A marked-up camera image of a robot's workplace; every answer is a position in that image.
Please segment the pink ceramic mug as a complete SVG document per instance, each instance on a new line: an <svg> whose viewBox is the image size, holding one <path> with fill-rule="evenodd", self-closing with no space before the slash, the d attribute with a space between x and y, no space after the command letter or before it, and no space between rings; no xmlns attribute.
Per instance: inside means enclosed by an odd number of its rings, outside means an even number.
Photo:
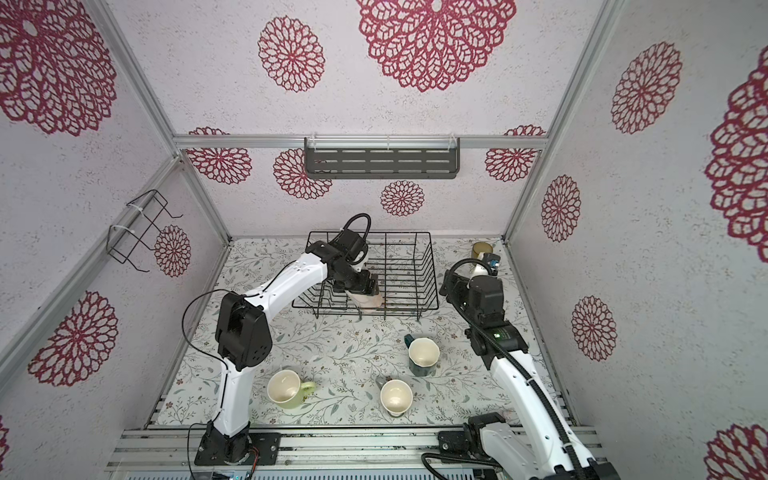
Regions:
<svg viewBox="0 0 768 480"><path fill-rule="evenodd" d="M374 285L369 291L363 293L347 291L347 295L353 304L361 310L376 310L381 308L384 304L384 298L377 285Z"/></svg>

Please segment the black wire dish rack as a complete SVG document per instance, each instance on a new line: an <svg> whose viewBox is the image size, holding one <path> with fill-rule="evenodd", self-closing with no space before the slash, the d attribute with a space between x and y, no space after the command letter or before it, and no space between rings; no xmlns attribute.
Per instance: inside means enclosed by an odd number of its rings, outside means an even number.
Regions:
<svg viewBox="0 0 768 480"><path fill-rule="evenodd" d="M428 232L373 232L368 237L365 267L377 276L383 304L377 309L356 306L327 281L292 302L314 316L414 316L439 307L432 236Z"/></svg>

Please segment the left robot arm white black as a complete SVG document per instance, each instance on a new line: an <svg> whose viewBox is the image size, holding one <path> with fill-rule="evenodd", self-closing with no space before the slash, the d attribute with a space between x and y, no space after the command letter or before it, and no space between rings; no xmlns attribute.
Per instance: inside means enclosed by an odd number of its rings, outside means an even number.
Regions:
<svg viewBox="0 0 768 480"><path fill-rule="evenodd" d="M225 294L215 332L222 361L218 412L208 422L203 445L246 448L257 366L273 347L269 322L285 307L328 279L351 295L380 300L377 280L364 267L368 250L367 244L347 249L337 242L317 241L272 280L246 293Z"/></svg>

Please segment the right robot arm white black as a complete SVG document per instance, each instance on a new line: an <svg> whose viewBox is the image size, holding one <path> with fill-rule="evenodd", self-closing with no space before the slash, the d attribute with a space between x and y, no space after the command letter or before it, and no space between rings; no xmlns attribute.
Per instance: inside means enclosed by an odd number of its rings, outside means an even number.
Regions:
<svg viewBox="0 0 768 480"><path fill-rule="evenodd" d="M528 344L506 320L498 256L457 261L445 271L439 294L467 323L473 352L512 400L527 437L522 441L499 414L475 416L465 423L469 452L439 458L493 466L511 479L617 479L614 466L598 462L567 423Z"/></svg>

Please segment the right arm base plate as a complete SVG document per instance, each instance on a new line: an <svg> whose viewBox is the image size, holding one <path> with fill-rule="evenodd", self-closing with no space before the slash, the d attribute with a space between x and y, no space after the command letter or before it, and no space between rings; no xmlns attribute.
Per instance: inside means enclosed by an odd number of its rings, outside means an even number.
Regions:
<svg viewBox="0 0 768 480"><path fill-rule="evenodd" d="M470 417L462 424L461 431L440 431L438 433L439 452L443 455L464 459L490 461L481 444L480 430L488 425L506 424L500 413L488 413Z"/></svg>

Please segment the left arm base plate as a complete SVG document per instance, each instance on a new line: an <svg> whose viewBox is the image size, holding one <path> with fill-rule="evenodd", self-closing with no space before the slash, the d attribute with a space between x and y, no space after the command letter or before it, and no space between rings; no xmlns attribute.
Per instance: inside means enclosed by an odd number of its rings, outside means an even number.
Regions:
<svg viewBox="0 0 768 480"><path fill-rule="evenodd" d="M204 433L195 466L272 466L277 462L282 435L277 432L245 432L228 437L215 428Z"/></svg>

